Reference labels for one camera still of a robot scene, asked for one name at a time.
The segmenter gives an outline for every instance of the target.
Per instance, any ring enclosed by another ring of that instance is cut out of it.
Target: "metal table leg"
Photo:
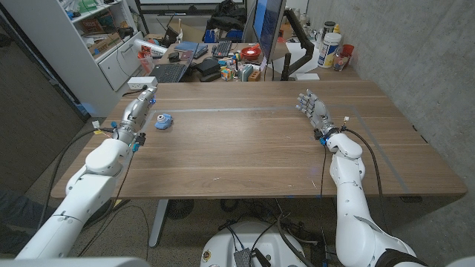
[[[162,231],[163,223],[165,222],[166,207],[168,200],[159,200],[157,205],[157,213],[155,214],[154,224],[151,227],[150,239],[148,240],[148,246],[155,248],[158,246],[158,238]]]

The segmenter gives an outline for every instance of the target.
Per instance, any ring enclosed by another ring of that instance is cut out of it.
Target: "robot finger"
[[[295,106],[298,110],[302,111],[303,113],[307,113],[307,109],[305,107],[301,107],[299,105]]]

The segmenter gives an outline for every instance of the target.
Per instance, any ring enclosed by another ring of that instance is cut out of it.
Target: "gray wall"
[[[473,1],[309,0],[312,26],[340,24],[359,76],[378,84],[468,186],[462,199],[393,232],[434,266],[475,255],[466,234],[475,222],[474,14]]]

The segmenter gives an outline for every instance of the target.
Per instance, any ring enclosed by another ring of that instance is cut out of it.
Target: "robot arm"
[[[157,88],[149,88],[127,106],[113,137],[89,153],[85,165],[68,181],[66,198],[16,260],[68,255],[84,224],[112,197],[124,170],[119,159],[130,155],[134,149],[137,132],[155,103],[156,92]]]
[[[386,234],[373,221],[364,195],[363,150],[335,127],[324,103],[310,90],[298,97],[320,138],[333,152],[330,175],[337,187],[336,252],[345,266],[426,266],[406,243]]]

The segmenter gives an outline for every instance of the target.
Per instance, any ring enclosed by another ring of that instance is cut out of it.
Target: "white shelf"
[[[97,59],[94,59],[94,61],[96,61],[96,63],[99,63],[101,62],[103,59],[105,59],[107,56],[109,56],[112,52],[114,52],[115,50],[117,50],[117,48],[121,47],[123,44],[125,44],[126,41],[128,41],[131,37],[130,36],[126,36],[122,41],[117,41],[117,44],[105,51],[105,53],[103,53],[102,55],[100,55],[99,57],[97,57]]]
[[[76,22],[80,22],[82,21],[83,19],[86,19],[94,14],[97,14],[103,10],[106,10],[108,9],[109,7],[115,5],[115,4],[118,4],[120,3],[122,0],[116,0],[114,3],[112,4],[101,4],[101,5],[97,5],[97,8],[95,10],[91,10],[91,11],[88,11],[88,12],[84,12],[84,13],[81,13],[81,16],[79,17],[76,17],[76,18],[73,18],[71,19],[71,22],[73,23],[76,23]]]

